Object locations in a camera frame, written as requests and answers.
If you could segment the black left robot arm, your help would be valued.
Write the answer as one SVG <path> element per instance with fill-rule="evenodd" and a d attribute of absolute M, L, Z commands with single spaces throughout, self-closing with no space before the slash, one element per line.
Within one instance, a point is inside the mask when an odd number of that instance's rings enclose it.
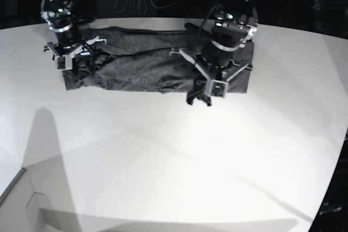
<path fill-rule="evenodd" d="M 252 42 L 258 30 L 254 0 L 214 0 L 201 24 L 186 23 L 185 29 L 195 34 L 195 41 L 204 42 L 202 48 L 195 42 L 175 52 L 200 73 L 198 84 L 221 90 L 242 72 L 252 70 L 251 62 L 234 56 Z"/>

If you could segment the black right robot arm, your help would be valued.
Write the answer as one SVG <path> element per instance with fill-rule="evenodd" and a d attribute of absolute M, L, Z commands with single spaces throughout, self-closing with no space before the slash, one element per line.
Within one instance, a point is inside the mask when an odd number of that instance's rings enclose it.
<path fill-rule="evenodd" d="M 61 71 L 73 69 L 75 57 L 95 54 L 93 45 L 107 40 L 99 36 L 85 38 L 80 31 L 78 12 L 82 0 L 42 0 L 41 17 L 57 38 L 57 43 L 48 42 L 43 50 L 51 51 L 55 68 Z"/>

